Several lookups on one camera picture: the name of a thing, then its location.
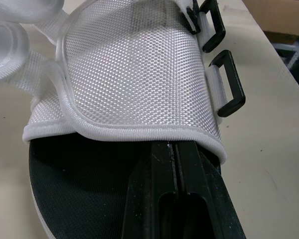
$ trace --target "cardboard box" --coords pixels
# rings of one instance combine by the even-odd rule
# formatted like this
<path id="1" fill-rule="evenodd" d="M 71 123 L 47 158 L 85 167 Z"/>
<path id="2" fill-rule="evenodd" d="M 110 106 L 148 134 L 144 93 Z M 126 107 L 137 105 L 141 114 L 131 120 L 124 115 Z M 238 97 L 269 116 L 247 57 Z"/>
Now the cardboard box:
<path id="1" fill-rule="evenodd" d="M 243 0 L 263 31 L 299 36 L 299 0 Z"/>

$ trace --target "beige table surface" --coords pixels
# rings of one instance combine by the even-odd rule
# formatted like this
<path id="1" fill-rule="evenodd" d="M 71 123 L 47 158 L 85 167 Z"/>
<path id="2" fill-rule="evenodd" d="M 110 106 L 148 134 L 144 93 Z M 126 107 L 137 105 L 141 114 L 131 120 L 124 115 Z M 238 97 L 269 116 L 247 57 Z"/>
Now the beige table surface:
<path id="1" fill-rule="evenodd" d="M 66 0 L 71 12 L 81 1 Z M 248 239 L 299 239 L 299 86 L 241 0 L 219 0 L 246 105 L 224 119 L 222 172 Z M 31 26 L 32 49 L 54 47 Z M 0 86 L 0 239 L 46 239 L 31 196 L 23 127 L 31 96 Z"/>

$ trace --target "black plastic frame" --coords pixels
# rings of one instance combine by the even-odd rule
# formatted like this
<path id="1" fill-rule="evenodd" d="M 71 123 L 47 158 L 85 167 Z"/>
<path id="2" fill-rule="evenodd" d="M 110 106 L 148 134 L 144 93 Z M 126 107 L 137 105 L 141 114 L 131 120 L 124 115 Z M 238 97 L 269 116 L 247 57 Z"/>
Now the black plastic frame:
<path id="1" fill-rule="evenodd" d="M 228 117 L 239 110 L 246 102 L 246 96 L 241 85 L 231 52 L 229 50 L 223 50 L 212 60 L 209 66 L 211 65 L 215 65 L 217 67 L 224 65 L 226 70 L 226 75 L 231 92 L 233 94 L 233 99 L 219 109 L 218 116 L 223 118 Z"/>

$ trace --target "black rectangular buckle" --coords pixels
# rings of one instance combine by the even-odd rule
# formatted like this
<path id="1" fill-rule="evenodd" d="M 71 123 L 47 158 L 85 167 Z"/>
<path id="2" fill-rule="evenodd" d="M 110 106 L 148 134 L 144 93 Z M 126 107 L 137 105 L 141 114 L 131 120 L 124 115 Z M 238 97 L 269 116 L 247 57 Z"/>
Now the black rectangular buckle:
<path id="1" fill-rule="evenodd" d="M 217 114 L 219 117 L 228 117 L 239 110 L 246 102 L 246 96 L 231 52 L 229 50 L 223 50 L 214 58 L 214 60 L 212 60 L 210 66 L 211 65 L 215 65 L 219 68 L 224 65 L 226 70 L 233 99 L 220 108 Z"/>
<path id="2" fill-rule="evenodd" d="M 200 12 L 210 11 L 216 33 L 205 43 L 203 51 L 209 53 L 214 50 L 224 39 L 226 29 L 220 15 L 217 0 L 206 0 L 199 9 Z"/>

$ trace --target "textured white fabric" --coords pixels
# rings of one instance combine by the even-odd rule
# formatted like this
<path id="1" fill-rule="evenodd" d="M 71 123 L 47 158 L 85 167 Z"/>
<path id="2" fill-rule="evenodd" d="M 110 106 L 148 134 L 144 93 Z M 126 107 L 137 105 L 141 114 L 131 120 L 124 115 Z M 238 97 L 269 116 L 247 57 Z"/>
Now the textured white fabric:
<path id="1" fill-rule="evenodd" d="M 64 0 L 0 0 L 0 20 L 36 23 L 57 15 Z"/>
<path id="2" fill-rule="evenodd" d="M 23 140 L 75 132 L 64 118 L 56 90 L 44 75 L 46 59 L 29 50 L 21 25 L 0 21 L 0 81 L 34 96 Z"/>
<path id="3" fill-rule="evenodd" d="M 62 69 L 50 64 L 48 72 L 77 132 L 108 141 L 196 140 L 225 160 L 198 43 L 175 3 L 90 1 L 62 32 Z"/>
<path id="4" fill-rule="evenodd" d="M 40 32 L 42 32 L 53 45 L 56 45 L 61 26 L 67 17 L 68 14 L 65 11 L 61 10 L 57 16 L 47 21 L 36 23 L 34 26 Z"/>

